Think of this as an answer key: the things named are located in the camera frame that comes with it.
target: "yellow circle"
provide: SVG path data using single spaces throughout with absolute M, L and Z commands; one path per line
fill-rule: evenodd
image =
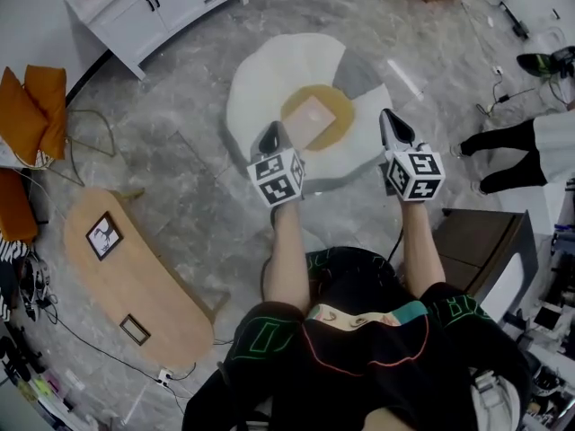
M 340 90 L 326 84 L 313 84 L 304 86 L 289 96 L 281 107 L 281 119 L 284 120 L 291 115 L 311 96 L 314 96 L 335 116 L 333 123 L 306 148 L 317 152 L 339 142 L 345 136 L 353 123 L 355 111 L 353 103 Z

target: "oval wooden table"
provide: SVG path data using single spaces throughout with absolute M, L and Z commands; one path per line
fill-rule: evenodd
M 123 239 L 100 261 L 86 235 L 106 212 Z M 189 367 L 211 349 L 214 312 L 153 252 L 119 193 L 84 189 L 66 219 L 64 243 L 84 286 L 119 330 L 130 315 L 149 333 L 139 345 L 122 331 L 145 356 L 163 367 Z

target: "shirt sleeve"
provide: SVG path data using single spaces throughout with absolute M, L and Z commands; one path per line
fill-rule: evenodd
M 492 370 L 516 387 L 525 412 L 531 398 L 532 378 L 527 360 L 515 341 L 471 296 L 446 283 L 430 287 L 421 301 L 469 367 Z
M 273 393 L 275 378 L 304 315 L 285 303 L 260 303 L 235 330 L 223 365 L 188 402 L 183 431 L 229 430 Z

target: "floor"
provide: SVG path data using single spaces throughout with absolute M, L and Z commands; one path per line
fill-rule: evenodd
M 109 189 L 145 188 L 132 203 L 136 218 L 164 257 L 209 303 L 221 291 L 232 299 L 218 315 L 219 339 L 230 339 L 242 316 L 259 301 L 261 263 L 270 253 L 269 213 L 250 183 L 233 165 L 221 138 L 226 98 L 235 69 L 268 38 L 280 33 L 332 35 L 368 59 L 384 78 L 394 109 L 446 154 L 447 182 L 429 203 L 434 224 L 441 207 L 497 209 L 495 197 L 479 198 L 469 180 L 488 171 L 488 155 L 469 161 L 448 155 L 450 143 L 470 136 L 483 123 L 476 103 L 518 92 L 535 79 L 523 74 L 515 55 L 521 44 L 505 17 L 483 0 L 424 4 L 421 0 L 251 0 L 224 5 L 161 47 L 143 65 L 139 82 L 112 58 L 83 88 L 71 109 L 96 109 L 113 125 L 114 158 L 75 149 L 82 178 Z M 538 91 L 500 106 L 494 121 L 515 124 L 546 111 Z M 71 114 L 76 137 L 106 146 L 95 120 Z M 71 175 L 69 162 L 57 163 Z M 35 173 L 56 207 L 39 189 L 32 201 L 42 227 L 38 251 L 50 267 L 58 313 L 94 345 L 150 374 L 158 365 L 127 343 L 79 284 L 66 259 L 63 220 L 79 188 L 50 172 Z M 387 198 L 374 168 L 336 193 L 307 198 L 301 206 L 309 248 L 356 245 L 388 254 L 400 232 L 399 206 Z M 401 253 L 394 263 L 401 262 Z M 32 323 L 17 315 L 34 346 L 70 389 L 81 412 L 116 418 L 126 429 L 177 430 L 181 412 L 172 394 L 74 339 L 46 318 Z M 173 382 L 189 398 L 211 375 L 226 347 L 214 347 L 186 380 Z M 186 399 L 179 399 L 183 406 Z

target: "beige square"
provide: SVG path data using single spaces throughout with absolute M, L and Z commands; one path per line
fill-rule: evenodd
M 283 123 L 292 145 L 299 151 L 310 145 L 333 121 L 335 115 L 316 97 L 310 96 Z

